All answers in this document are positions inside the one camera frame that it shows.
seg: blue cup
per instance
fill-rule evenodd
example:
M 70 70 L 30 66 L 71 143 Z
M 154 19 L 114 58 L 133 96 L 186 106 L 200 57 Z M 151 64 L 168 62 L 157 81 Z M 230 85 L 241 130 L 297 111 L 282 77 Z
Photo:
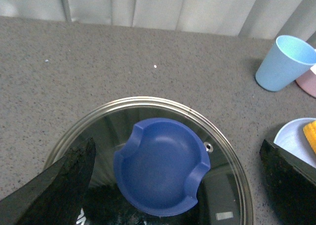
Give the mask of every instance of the blue cup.
M 279 36 L 256 73 L 257 83 L 278 91 L 316 64 L 312 46 L 294 36 Z

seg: white label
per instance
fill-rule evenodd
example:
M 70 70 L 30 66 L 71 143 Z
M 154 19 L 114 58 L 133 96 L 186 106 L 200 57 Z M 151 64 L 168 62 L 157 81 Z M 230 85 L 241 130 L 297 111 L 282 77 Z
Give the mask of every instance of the white label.
M 216 214 L 216 220 L 224 220 L 224 219 L 231 219 L 234 215 L 232 212 L 223 212 L 223 213 L 217 213 Z

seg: pink cup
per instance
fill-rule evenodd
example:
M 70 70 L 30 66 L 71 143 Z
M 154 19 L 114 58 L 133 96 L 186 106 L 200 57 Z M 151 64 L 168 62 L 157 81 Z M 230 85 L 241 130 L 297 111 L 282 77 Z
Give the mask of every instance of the pink cup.
M 296 82 L 301 89 L 316 98 L 316 65 L 296 79 Z

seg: black object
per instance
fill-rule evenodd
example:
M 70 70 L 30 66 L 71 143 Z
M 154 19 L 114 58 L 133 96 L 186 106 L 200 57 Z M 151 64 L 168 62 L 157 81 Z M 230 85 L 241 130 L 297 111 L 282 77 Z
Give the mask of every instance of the black object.
M 86 139 L 22 188 L 0 201 L 0 225 L 74 225 L 95 159 Z
M 316 224 L 316 169 L 266 140 L 260 149 L 264 183 L 285 225 Z

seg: white plate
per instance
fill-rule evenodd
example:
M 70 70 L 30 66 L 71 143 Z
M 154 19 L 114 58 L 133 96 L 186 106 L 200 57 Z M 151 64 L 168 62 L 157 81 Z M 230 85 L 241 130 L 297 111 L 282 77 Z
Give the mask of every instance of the white plate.
M 301 118 L 284 125 L 277 133 L 274 143 L 294 156 L 316 168 L 316 154 L 308 143 L 303 127 L 316 118 Z

